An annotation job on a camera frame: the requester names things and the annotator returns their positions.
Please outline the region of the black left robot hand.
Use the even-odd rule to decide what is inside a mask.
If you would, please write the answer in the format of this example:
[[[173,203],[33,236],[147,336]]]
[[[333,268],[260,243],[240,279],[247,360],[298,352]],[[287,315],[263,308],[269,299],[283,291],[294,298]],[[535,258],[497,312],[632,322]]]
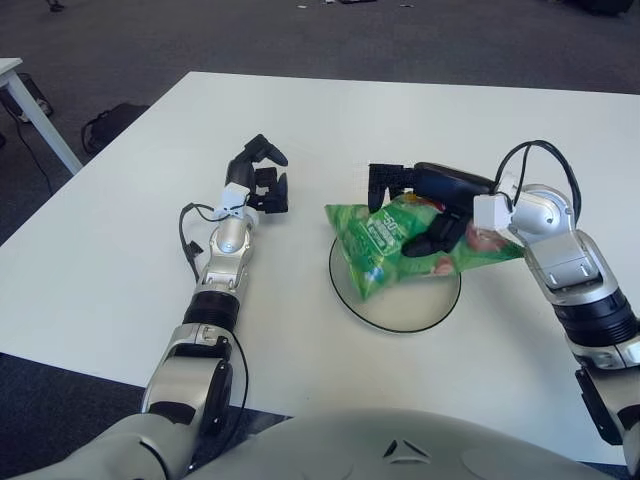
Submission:
[[[249,189],[245,205],[266,214],[288,211],[287,174],[279,174],[275,167],[256,169],[263,160],[281,167],[288,166],[286,156],[262,134],[256,135],[243,150],[229,162],[225,184],[234,183]]]

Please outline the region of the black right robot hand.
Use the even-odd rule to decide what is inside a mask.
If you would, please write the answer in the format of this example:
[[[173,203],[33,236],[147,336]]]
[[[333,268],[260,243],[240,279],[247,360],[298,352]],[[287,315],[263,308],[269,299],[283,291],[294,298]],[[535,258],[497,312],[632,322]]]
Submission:
[[[418,162],[413,167],[392,164],[369,166],[368,208],[378,211],[384,196],[395,198],[409,189],[420,198],[444,207],[429,227],[403,243],[406,257],[424,257],[450,252],[473,217],[474,198],[491,193],[495,182],[443,165]]]

